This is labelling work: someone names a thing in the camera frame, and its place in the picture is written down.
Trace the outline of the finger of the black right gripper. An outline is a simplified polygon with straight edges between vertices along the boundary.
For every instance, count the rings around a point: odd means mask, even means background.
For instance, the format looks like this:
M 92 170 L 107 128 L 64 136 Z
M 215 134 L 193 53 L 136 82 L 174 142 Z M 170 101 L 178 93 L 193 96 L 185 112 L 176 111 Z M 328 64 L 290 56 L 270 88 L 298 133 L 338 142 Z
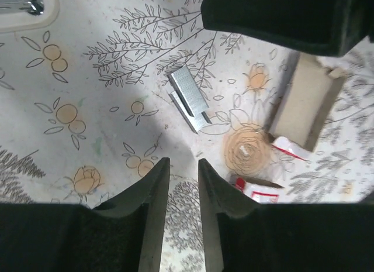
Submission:
M 304 53 L 342 57 L 373 42 L 373 0 L 203 0 L 203 26 Z

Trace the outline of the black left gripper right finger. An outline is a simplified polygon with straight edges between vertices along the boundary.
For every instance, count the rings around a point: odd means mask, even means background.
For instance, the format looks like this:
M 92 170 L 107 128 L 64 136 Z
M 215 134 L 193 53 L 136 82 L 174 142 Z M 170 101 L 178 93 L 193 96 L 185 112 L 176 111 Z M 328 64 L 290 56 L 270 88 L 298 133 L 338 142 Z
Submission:
M 260 204 L 198 163 L 207 271 L 372 271 L 373 202 Z

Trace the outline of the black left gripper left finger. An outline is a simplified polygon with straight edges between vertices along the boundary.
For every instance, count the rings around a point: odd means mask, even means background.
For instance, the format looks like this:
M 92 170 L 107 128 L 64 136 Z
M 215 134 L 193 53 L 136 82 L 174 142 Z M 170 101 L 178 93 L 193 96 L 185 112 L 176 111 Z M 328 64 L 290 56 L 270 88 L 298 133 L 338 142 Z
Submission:
M 2 271 L 158 271 L 170 179 L 161 159 L 95 208 L 2 204 Z

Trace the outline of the silver staple strip block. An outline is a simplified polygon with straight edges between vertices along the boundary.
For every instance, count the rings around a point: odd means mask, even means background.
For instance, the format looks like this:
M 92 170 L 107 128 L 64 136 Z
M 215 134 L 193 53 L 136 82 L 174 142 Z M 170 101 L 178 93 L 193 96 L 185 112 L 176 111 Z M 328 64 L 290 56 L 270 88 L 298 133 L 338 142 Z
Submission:
M 178 111 L 191 128 L 198 134 L 204 126 L 211 124 L 207 110 L 209 106 L 187 66 L 183 66 L 169 76 L 174 89 L 169 95 Z

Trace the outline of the small pink white stapler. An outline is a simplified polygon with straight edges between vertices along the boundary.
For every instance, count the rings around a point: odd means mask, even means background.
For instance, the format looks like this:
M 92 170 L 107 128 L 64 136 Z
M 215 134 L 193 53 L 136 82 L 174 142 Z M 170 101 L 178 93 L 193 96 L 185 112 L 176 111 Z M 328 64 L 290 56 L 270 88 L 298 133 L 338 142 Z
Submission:
M 1 33 L 46 27 L 59 10 L 59 0 L 1 0 Z

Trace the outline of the red white staple box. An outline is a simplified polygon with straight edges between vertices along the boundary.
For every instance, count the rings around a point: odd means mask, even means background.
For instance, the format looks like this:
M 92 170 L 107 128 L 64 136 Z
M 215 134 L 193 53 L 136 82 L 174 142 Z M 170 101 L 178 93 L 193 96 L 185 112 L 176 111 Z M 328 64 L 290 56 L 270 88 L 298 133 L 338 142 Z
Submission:
M 283 194 L 283 187 L 273 187 L 250 183 L 238 177 L 235 180 L 235 187 L 241 191 L 245 196 L 251 198 L 260 204 L 275 204 Z

